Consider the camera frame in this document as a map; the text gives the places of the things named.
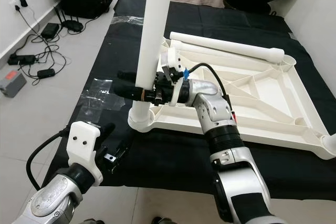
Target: white wall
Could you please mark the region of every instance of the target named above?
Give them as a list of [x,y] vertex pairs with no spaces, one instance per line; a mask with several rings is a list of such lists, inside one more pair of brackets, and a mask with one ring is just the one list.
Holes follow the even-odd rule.
[[273,8],[285,18],[336,96],[335,0],[279,0]]
[[[0,58],[29,31],[29,28],[20,17],[20,14],[15,12],[9,5],[10,1],[11,0],[0,0]],[[57,3],[57,0],[26,1],[35,11],[37,20],[43,18]],[[34,25],[35,21],[28,7],[21,8],[21,11],[23,15],[27,17],[29,23]]]

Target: black fabric mat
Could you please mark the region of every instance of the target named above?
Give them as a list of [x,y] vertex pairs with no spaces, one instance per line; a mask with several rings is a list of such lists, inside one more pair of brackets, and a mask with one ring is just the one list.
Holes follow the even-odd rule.
[[[144,15],[145,0],[119,0],[116,16]],[[94,78],[120,82],[117,72],[136,71],[142,26],[128,23],[111,25],[84,89]],[[289,36],[281,17],[246,14],[171,2],[165,37],[177,31],[263,47],[283,48],[297,60],[299,73],[330,134],[336,132],[333,118],[336,101],[316,71],[305,49]],[[209,151],[203,136],[155,129],[137,133],[127,123],[132,102],[120,111],[104,110],[99,124],[114,122],[116,130],[104,142],[113,152],[120,141],[133,146],[114,174],[104,174],[103,186],[135,186],[212,193]],[[80,106],[72,114],[76,120]],[[62,139],[45,182],[60,167],[67,166],[67,139]],[[336,200],[336,158],[325,161],[311,152],[246,142],[264,177],[272,198]]]

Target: blue clip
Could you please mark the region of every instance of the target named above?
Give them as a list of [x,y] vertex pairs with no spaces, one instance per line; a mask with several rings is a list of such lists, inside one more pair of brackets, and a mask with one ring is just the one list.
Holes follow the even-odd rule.
[[187,80],[189,77],[189,71],[187,70],[187,68],[184,69],[184,72],[183,72],[183,78],[184,80]]

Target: electrical outlet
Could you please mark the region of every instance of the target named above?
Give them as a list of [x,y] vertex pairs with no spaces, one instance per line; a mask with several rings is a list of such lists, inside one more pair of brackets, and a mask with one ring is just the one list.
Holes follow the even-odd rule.
[[15,10],[15,5],[17,5],[18,7],[21,8],[20,0],[12,0],[12,1],[9,2],[9,5],[10,5],[10,7],[12,8],[12,10],[13,10],[14,12],[16,12],[16,10]]

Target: white rod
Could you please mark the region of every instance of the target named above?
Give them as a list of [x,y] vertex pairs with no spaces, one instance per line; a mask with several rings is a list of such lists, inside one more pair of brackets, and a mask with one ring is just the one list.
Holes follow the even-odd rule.
[[[169,3],[170,0],[146,0],[136,87],[153,88]],[[133,102],[128,119],[132,128],[143,131],[150,124],[149,107],[148,102]]]
[[188,51],[188,52],[196,52],[198,54],[205,54],[205,55],[214,55],[214,56],[221,56],[221,57],[228,57],[228,58],[235,58],[237,57],[245,57],[242,55],[234,54],[232,52],[225,52],[215,49],[210,49],[206,47],[195,46],[187,43],[183,43],[179,40],[172,39],[170,42],[170,47],[176,48],[176,50],[180,51]]
[[233,52],[235,54],[263,59],[272,63],[280,63],[285,56],[285,52],[279,48],[256,47],[230,41],[210,39],[175,32],[170,33],[170,38],[197,46],[213,48],[221,51]]

